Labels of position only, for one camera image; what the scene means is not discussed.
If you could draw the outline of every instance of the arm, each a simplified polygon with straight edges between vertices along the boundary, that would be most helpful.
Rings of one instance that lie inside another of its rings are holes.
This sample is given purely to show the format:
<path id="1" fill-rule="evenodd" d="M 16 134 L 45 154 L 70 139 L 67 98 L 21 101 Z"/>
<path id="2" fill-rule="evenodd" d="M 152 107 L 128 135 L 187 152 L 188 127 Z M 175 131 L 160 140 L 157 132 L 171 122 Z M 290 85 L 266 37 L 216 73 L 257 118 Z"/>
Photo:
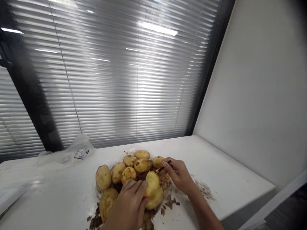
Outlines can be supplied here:
<path id="1" fill-rule="evenodd" d="M 164 159 L 162 165 L 167 170 L 176 187 L 189 197 L 200 229 L 224 230 L 223 225 L 192 180 L 185 163 L 168 157 Z"/>

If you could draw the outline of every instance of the floor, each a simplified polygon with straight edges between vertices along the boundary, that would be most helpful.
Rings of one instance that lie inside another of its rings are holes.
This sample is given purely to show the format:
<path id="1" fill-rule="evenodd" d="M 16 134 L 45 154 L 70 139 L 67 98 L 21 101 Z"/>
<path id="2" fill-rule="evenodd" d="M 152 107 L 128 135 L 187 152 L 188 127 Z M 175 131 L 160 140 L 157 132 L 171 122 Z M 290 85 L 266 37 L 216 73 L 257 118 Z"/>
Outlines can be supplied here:
<path id="1" fill-rule="evenodd" d="M 307 184 L 281 203 L 265 221 L 255 230 L 307 229 Z"/>

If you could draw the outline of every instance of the window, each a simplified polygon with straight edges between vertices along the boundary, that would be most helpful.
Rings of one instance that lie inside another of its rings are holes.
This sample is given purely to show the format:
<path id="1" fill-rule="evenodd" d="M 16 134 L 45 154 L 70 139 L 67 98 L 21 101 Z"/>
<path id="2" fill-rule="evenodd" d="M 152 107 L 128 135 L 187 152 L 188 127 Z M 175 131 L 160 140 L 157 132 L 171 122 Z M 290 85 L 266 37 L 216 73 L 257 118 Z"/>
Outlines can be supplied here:
<path id="1" fill-rule="evenodd" d="M 36 156 L 44 146 L 7 69 L 0 66 L 0 162 Z"/>
<path id="2" fill-rule="evenodd" d="M 61 144 L 86 134 L 100 148 L 188 133 L 229 2 L 6 0 L 5 7 Z"/>

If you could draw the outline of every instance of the hand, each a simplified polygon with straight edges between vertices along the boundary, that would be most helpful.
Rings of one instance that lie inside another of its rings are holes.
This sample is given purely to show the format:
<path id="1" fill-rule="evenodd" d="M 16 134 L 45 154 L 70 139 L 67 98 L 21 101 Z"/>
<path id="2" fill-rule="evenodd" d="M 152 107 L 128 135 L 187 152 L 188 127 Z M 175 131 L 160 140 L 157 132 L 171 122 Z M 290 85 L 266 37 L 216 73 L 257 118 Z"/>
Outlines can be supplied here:
<path id="1" fill-rule="evenodd" d="M 196 191 L 199 190 L 183 161 L 168 157 L 163 160 L 162 165 L 179 190 L 187 195 L 190 195 L 195 189 Z"/>
<path id="2" fill-rule="evenodd" d="M 101 230 L 138 230 L 142 227 L 146 203 L 143 198 L 147 181 L 125 181 L 122 190 Z"/>

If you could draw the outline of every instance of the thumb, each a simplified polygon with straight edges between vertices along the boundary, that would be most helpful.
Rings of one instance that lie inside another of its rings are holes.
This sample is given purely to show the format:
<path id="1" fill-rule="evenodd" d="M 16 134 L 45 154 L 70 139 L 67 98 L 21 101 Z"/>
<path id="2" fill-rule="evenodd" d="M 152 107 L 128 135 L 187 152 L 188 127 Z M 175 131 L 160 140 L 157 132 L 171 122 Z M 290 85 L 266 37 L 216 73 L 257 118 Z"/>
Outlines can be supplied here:
<path id="1" fill-rule="evenodd" d="M 140 229 L 143 225 L 144 212 L 148 200 L 149 197 L 144 197 L 141 201 L 140 207 L 138 208 L 138 229 Z"/>
<path id="2" fill-rule="evenodd" d="M 169 173 L 169 176 L 174 180 L 178 175 L 177 173 L 173 170 L 172 166 L 169 165 L 166 161 L 162 162 L 162 165 L 166 169 L 166 171 Z"/>

